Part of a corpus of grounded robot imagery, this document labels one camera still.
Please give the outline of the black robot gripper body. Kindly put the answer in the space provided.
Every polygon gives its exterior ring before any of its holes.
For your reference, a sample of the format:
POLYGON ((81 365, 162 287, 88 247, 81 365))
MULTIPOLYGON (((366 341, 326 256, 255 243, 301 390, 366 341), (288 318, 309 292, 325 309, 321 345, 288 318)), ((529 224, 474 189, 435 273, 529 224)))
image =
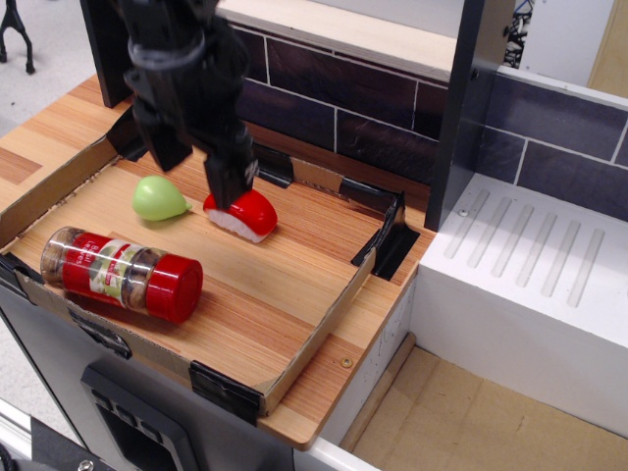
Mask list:
POLYGON ((208 152, 249 139, 236 114, 248 54, 229 28, 202 28, 176 47, 164 37, 129 39, 132 68, 125 81, 135 95, 177 129, 180 139, 208 152))

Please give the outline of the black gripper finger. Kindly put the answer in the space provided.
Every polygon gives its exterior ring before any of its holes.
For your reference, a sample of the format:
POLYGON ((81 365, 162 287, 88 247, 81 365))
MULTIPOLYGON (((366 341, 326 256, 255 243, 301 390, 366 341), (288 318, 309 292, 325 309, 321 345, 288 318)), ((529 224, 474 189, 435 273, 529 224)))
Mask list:
POLYGON ((177 129, 165 123, 145 101, 134 100, 132 115, 140 137, 162 171, 173 170, 192 153, 192 146, 180 139, 177 129))
POLYGON ((204 162, 210 194, 220 210, 228 210, 241 196, 252 190, 258 173, 258 160, 252 140, 219 144, 207 152, 204 162))

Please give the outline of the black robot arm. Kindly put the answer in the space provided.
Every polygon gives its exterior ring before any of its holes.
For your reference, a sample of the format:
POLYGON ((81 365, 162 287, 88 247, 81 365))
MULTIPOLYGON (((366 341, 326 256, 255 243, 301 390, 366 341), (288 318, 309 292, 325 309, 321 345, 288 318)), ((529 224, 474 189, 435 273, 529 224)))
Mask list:
POLYGON ((247 50, 213 1, 121 1, 131 68, 125 82, 147 150, 168 172, 193 149, 220 210, 251 191, 257 171, 252 137, 237 101, 247 50))

